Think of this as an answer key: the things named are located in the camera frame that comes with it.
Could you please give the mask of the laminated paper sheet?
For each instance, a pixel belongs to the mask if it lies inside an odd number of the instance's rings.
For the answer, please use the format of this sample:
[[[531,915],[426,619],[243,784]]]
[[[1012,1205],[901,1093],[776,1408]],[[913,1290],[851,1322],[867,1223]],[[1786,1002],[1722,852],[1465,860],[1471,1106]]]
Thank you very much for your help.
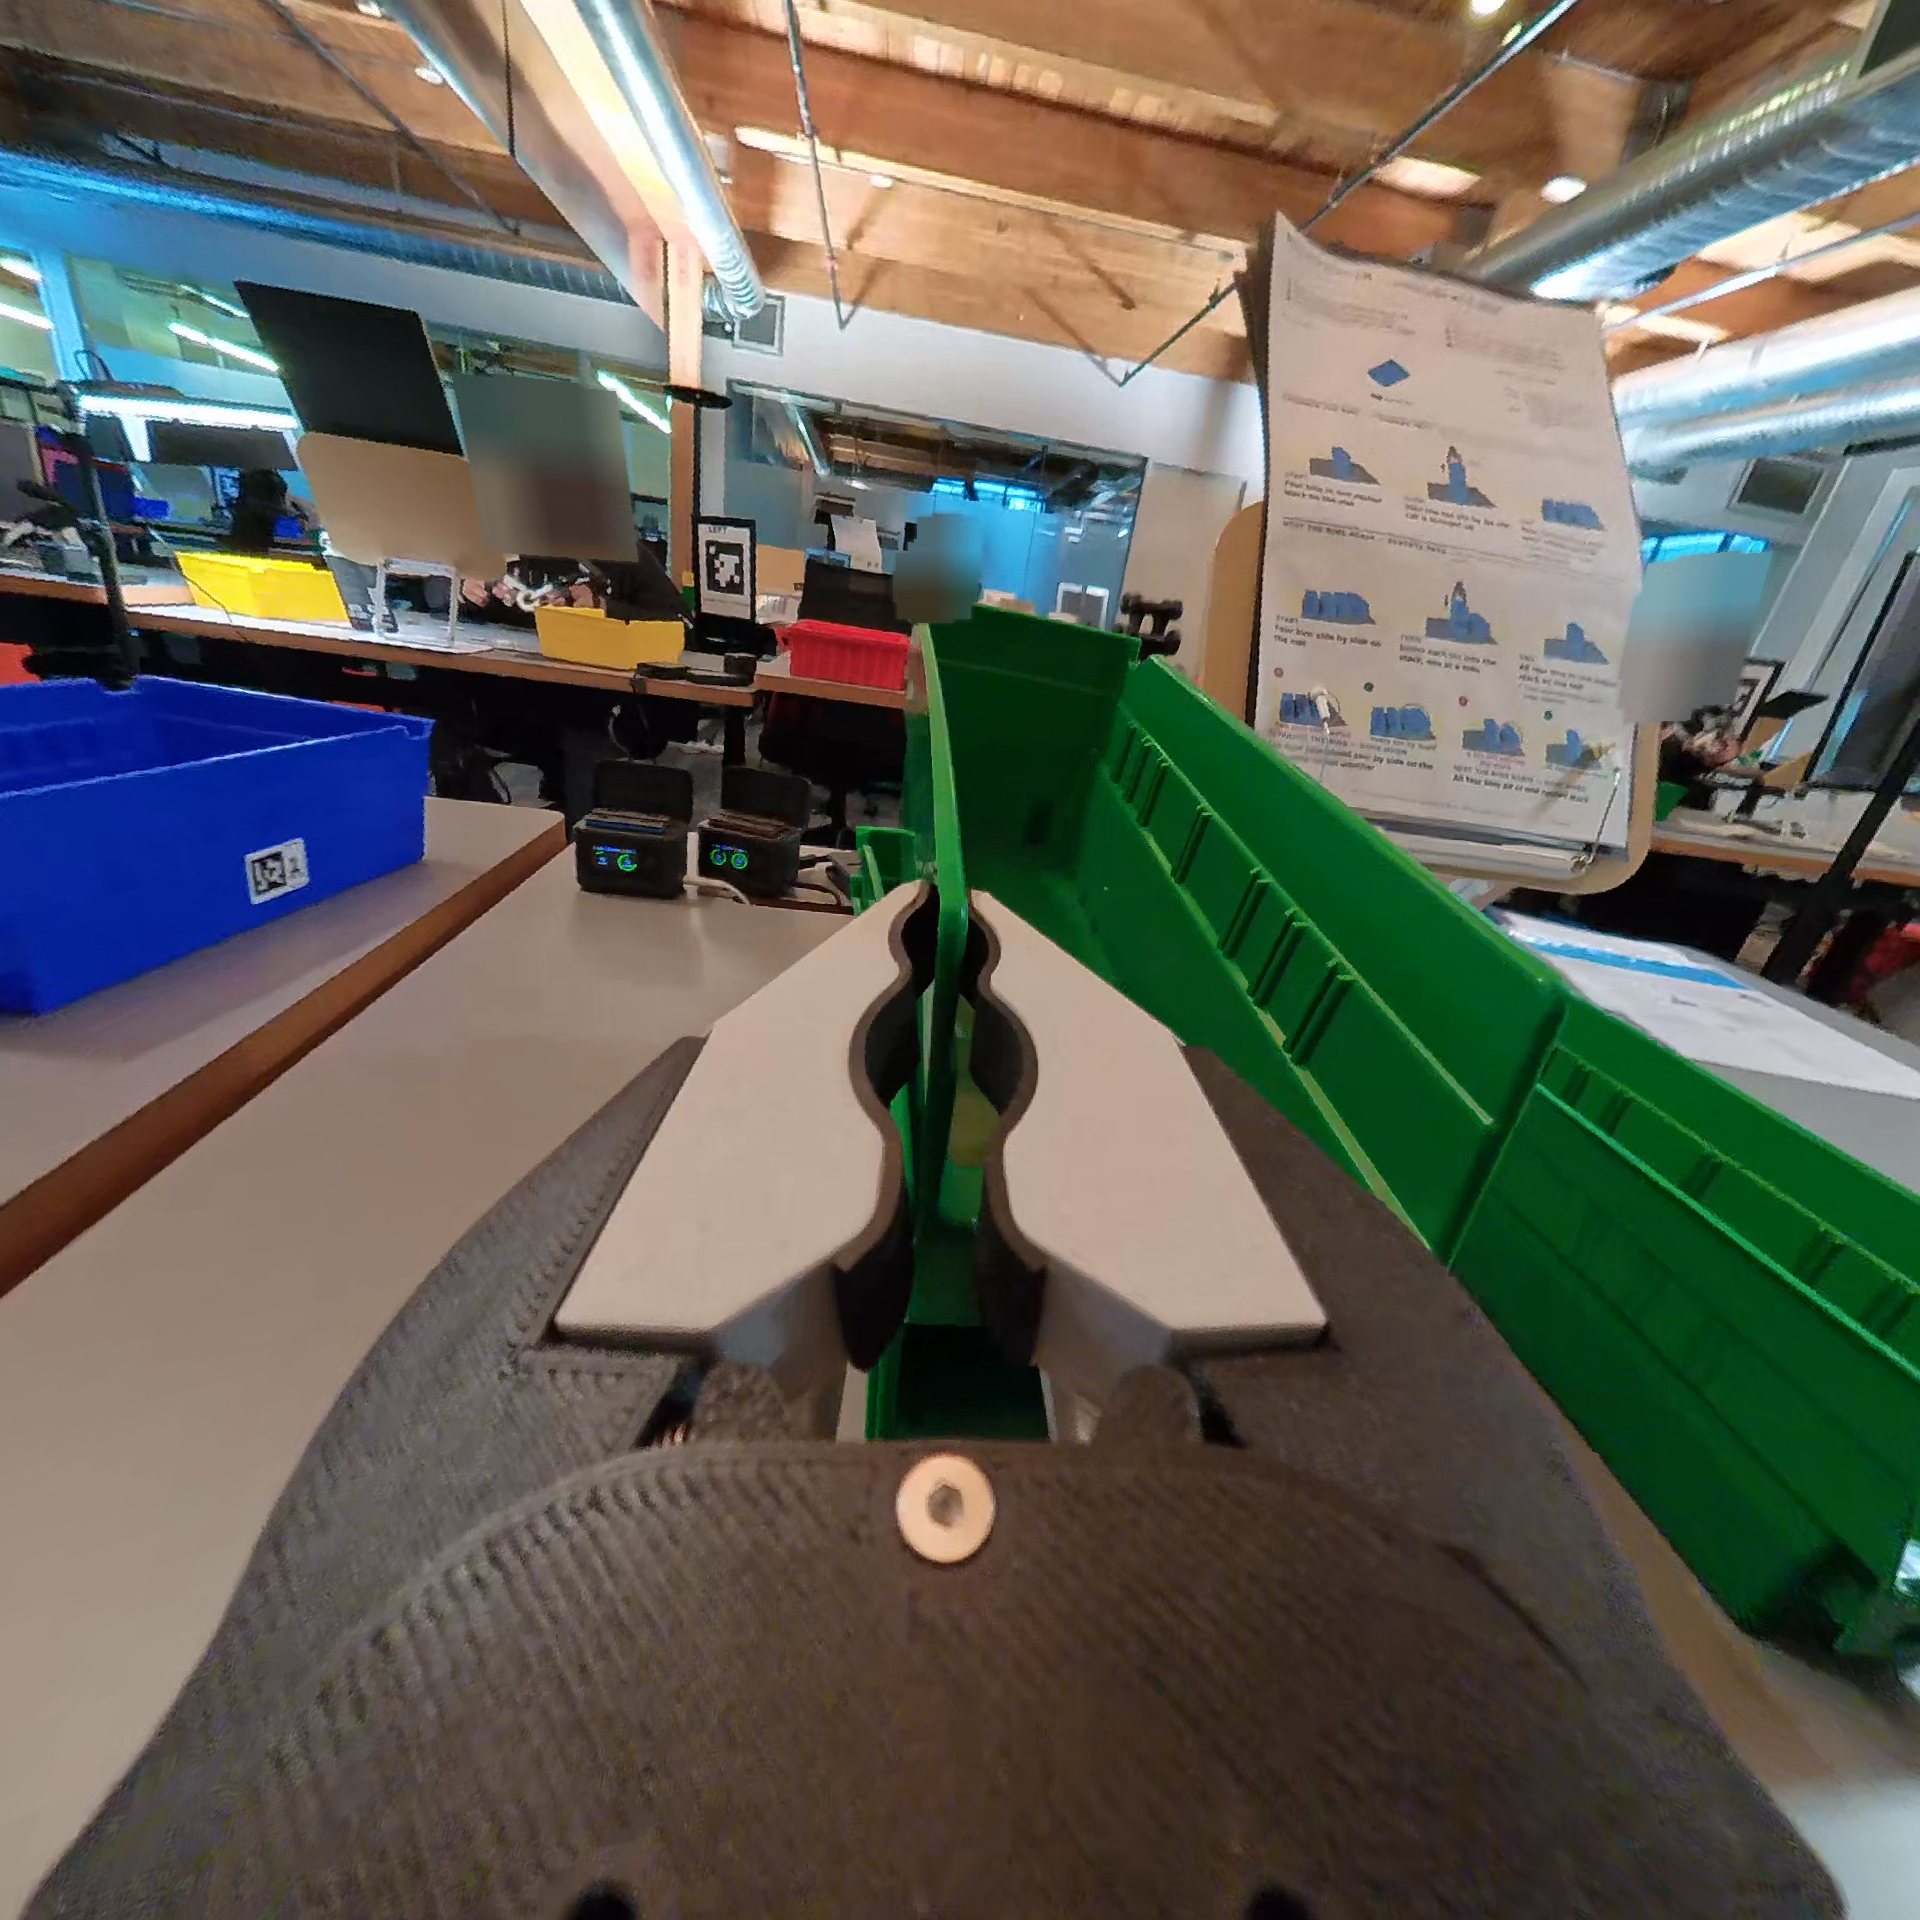
[[[1919,1071],[1768,997],[1749,976],[1672,944],[1493,913],[1493,923],[1605,1013],[1714,1071],[1765,1072],[1819,1089],[1919,1100]]]

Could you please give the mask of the rectangular metal duct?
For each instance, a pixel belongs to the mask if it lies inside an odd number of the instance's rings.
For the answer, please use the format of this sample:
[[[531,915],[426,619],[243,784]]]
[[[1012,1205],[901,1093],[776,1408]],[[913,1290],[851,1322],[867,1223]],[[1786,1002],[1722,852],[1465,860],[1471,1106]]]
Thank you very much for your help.
[[[641,311],[667,323],[677,211],[597,56],[577,80],[521,3],[396,3],[393,17]]]

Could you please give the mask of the green plastic bin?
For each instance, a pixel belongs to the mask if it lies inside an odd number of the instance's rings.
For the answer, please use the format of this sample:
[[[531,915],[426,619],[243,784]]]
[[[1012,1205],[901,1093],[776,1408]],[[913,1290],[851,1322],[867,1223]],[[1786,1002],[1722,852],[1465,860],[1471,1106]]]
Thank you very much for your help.
[[[1569,1476],[1555,1405],[1594,1308],[1594,1119],[1571,994],[1361,817],[1130,640],[980,608],[911,680],[898,832],[1188,1042],[1331,1343],[1201,1353],[1227,1444],[1371,1461],[1493,1505]]]
[[[1724,1615],[1915,1664],[1913,1192],[1571,994],[1450,1267]]]

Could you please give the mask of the dark monitor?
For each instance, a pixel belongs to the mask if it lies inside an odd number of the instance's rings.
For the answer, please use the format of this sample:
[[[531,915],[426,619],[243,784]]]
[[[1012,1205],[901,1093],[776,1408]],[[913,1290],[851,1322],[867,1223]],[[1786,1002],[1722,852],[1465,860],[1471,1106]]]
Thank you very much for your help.
[[[1913,728],[1915,707],[1919,553],[1911,552],[1817,741],[1809,784],[1843,793],[1880,788]]]

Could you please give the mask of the red plastic bin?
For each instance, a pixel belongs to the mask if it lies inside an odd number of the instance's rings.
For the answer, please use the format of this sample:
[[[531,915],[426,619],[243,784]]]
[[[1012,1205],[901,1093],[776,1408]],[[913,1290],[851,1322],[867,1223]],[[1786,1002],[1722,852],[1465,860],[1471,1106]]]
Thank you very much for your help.
[[[792,681],[905,692],[911,639],[898,632],[797,619],[777,635]]]

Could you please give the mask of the black battery charger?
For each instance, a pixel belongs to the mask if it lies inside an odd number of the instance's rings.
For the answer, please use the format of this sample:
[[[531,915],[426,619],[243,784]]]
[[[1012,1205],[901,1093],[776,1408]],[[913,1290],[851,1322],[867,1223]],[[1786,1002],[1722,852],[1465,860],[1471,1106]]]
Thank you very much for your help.
[[[641,760],[601,760],[575,823],[577,882],[597,896],[681,901],[689,881],[693,776]]]
[[[802,776],[735,764],[722,770],[719,807],[697,825],[697,871],[748,898],[784,898],[800,881],[812,788]]]

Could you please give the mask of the yellow plastic bin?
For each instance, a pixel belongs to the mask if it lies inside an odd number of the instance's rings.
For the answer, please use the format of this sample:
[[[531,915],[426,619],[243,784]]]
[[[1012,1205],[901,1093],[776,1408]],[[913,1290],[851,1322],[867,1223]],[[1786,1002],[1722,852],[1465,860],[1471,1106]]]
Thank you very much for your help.
[[[604,608],[545,605],[536,613],[538,650],[565,666],[631,675],[642,666],[674,666],[685,650],[679,618],[615,618]]]
[[[351,623],[325,565],[227,552],[184,552],[176,562],[194,608],[277,623]]]

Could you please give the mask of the printed instruction sheet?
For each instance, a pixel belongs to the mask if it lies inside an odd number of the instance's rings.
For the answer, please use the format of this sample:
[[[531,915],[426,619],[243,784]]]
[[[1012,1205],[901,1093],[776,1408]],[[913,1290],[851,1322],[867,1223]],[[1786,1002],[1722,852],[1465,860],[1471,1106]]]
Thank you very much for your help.
[[[1628,849],[1642,528],[1591,308],[1267,242],[1256,732],[1362,819]]]

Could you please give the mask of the black and beige holder board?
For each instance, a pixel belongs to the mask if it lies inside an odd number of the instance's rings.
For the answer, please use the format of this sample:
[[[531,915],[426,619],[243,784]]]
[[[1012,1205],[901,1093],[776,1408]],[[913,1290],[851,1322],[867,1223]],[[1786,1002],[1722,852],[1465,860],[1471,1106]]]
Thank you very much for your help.
[[[426,562],[484,580],[507,567],[417,311],[241,279],[236,295],[299,421],[297,467],[351,562]]]

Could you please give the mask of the round silver ventilation duct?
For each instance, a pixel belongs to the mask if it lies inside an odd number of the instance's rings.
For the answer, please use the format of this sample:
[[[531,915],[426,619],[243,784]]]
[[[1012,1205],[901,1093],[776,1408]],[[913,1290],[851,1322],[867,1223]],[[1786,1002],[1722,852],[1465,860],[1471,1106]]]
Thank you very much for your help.
[[[1621,376],[1615,408],[1633,473],[1913,439],[1919,293]]]
[[[575,9],[673,191],[729,315],[755,320],[767,306],[767,285],[656,13],[645,3],[577,3]]]
[[[1633,298],[1749,228],[1845,200],[1919,157],[1919,52],[1825,64],[1668,140],[1456,275],[1548,303]]]

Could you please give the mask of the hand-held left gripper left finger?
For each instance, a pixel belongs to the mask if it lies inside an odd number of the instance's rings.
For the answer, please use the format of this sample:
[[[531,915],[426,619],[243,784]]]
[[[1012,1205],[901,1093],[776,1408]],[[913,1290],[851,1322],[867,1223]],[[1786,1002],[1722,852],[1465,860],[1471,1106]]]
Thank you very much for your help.
[[[560,1300],[565,1343],[876,1364],[914,1281],[895,1100],[938,929],[935,888],[898,885],[719,1019]]]

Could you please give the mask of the long work table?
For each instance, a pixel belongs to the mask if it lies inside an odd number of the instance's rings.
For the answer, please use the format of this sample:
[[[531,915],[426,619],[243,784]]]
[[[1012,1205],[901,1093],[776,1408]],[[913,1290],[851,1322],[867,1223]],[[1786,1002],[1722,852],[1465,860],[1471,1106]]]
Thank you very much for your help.
[[[756,699],[800,697],[901,713],[898,689],[796,680],[789,660],[755,660],[745,681],[699,676],[690,669],[604,667],[541,656],[531,633],[477,629],[451,645],[421,619],[397,635],[357,632],[348,623],[272,619],[202,608],[165,584],[125,587],[129,626],[144,650],[147,669],[176,681],[293,691],[315,699],[404,705],[431,681],[466,681],[492,691],[545,689],[594,699],[642,697],[709,711],[745,711]]]

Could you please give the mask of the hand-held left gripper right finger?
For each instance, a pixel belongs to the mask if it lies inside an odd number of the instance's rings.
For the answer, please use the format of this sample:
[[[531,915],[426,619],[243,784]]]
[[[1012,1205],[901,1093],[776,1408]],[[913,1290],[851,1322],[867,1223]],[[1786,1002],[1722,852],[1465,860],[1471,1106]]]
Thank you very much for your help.
[[[1177,1035],[987,892],[969,896],[976,1305],[1053,1378],[1285,1353],[1328,1312]]]

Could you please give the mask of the blue plastic bin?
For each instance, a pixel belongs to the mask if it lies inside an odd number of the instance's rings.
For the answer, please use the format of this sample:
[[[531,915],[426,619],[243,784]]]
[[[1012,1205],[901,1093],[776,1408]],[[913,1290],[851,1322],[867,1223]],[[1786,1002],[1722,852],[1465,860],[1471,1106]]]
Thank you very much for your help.
[[[3,1010],[72,1002],[426,856],[426,717],[141,676],[3,691]]]

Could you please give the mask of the grey desk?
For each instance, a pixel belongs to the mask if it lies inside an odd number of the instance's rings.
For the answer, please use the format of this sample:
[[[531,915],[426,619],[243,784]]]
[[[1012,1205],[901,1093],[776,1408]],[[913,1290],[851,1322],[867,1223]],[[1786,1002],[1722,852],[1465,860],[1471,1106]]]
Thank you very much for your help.
[[[1915,1915],[1915,1712],[1569,1476],[1311,1473],[1188,1371],[849,1437],[555,1332],[842,923],[541,888],[4,1300],[4,1915]]]
[[[3,1021],[3,1292],[562,852],[559,812],[423,804],[423,860]]]

